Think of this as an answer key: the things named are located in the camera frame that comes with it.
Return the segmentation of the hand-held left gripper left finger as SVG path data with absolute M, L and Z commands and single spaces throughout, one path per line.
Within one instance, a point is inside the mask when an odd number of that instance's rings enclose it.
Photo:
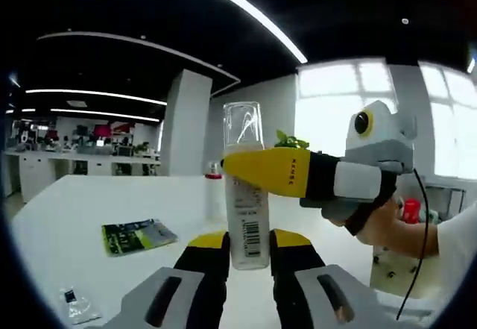
M 218 328 L 227 298 L 230 237 L 203 234 L 121 300 L 112 328 Z

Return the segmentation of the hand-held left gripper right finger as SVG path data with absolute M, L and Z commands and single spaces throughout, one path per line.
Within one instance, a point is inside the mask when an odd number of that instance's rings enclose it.
M 282 328 L 379 328 L 373 291 L 338 265 L 326 265 L 301 234 L 270 232 L 273 296 Z

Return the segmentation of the person's right hand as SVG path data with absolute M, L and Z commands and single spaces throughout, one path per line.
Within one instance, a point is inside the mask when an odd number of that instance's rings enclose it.
M 398 209 L 397 202 L 391 197 L 372 212 L 356 238 L 365 245 L 386 247 L 398 254 L 418 258 L 423 245 L 423 226 L 399 220 Z

